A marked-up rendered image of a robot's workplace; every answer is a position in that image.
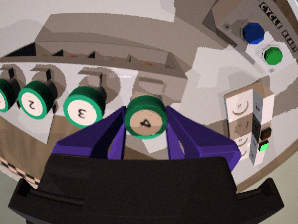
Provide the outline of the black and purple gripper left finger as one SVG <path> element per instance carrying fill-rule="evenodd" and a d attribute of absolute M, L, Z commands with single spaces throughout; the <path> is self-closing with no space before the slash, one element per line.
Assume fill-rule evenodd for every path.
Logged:
<path fill-rule="evenodd" d="M 124 160 L 127 131 L 125 128 L 125 112 L 126 106 L 122 106 L 106 118 L 57 141 L 51 154 L 60 153 L 90 156 L 98 159 Z M 113 145 L 108 154 L 108 148 L 112 141 Z"/>

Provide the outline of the grey flat mat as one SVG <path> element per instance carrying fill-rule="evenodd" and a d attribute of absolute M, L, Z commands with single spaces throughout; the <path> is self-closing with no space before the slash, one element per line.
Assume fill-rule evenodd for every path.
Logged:
<path fill-rule="evenodd" d="M 224 95 L 261 82 L 274 92 L 271 136 L 261 164 L 239 161 L 238 185 L 298 138 L 298 62 L 269 76 L 202 24 L 216 0 L 0 0 L 0 58 L 32 42 L 83 41 L 172 52 L 188 78 L 178 112 L 228 137 Z M 47 144 L 52 115 L 0 116 Z"/>

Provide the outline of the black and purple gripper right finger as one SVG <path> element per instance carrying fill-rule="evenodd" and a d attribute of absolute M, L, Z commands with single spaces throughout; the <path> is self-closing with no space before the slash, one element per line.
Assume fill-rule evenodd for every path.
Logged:
<path fill-rule="evenodd" d="M 166 112 L 169 159 L 222 156 L 226 159 L 230 171 L 233 171 L 241 158 L 235 141 L 183 116 L 170 106 L 166 106 Z M 179 141 L 184 148 L 184 154 Z"/>

